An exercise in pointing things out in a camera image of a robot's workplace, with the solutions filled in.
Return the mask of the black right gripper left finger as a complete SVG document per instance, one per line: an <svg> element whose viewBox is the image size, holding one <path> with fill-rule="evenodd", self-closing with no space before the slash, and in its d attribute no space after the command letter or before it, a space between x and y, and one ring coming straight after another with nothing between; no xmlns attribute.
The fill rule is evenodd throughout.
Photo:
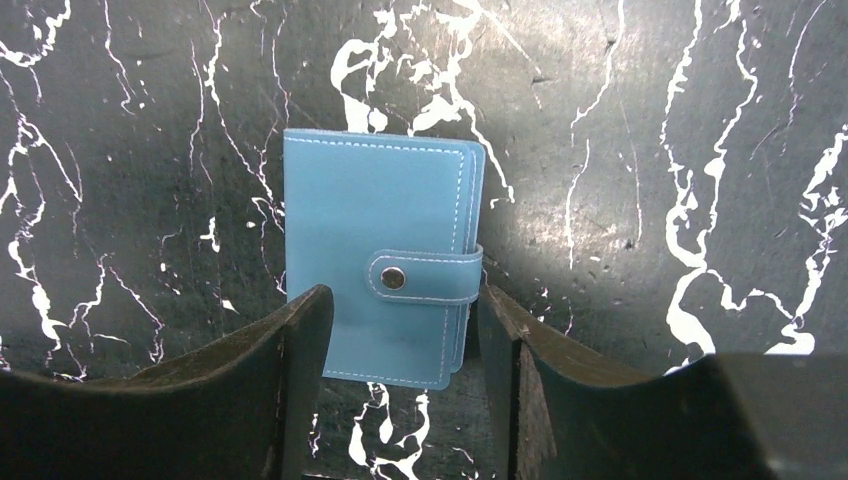
<svg viewBox="0 0 848 480"><path fill-rule="evenodd" d="M315 286L128 379L1 375L5 479L298 479L334 313Z"/></svg>

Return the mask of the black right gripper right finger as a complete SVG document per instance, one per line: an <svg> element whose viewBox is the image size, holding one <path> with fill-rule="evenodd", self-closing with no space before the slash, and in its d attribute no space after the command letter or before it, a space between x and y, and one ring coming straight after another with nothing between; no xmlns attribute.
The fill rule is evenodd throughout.
<svg viewBox="0 0 848 480"><path fill-rule="evenodd" d="M506 479L843 479L843 355L708 355L651 377L495 286L479 347Z"/></svg>

